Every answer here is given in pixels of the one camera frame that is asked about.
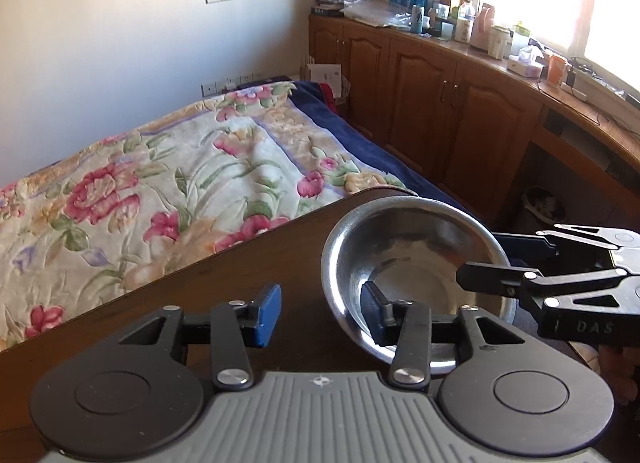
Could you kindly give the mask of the right hand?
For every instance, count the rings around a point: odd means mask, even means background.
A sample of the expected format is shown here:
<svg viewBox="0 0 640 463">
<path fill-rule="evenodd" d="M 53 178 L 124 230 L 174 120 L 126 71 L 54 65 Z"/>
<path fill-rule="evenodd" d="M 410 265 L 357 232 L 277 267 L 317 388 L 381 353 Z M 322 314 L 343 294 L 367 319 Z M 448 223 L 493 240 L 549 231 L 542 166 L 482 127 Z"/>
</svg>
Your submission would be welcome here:
<svg viewBox="0 0 640 463">
<path fill-rule="evenodd" d="M 639 384 L 634 373 L 639 368 L 639 349 L 600 346 L 598 349 L 600 374 L 611 387 L 619 405 L 630 405 L 638 398 Z"/>
</svg>

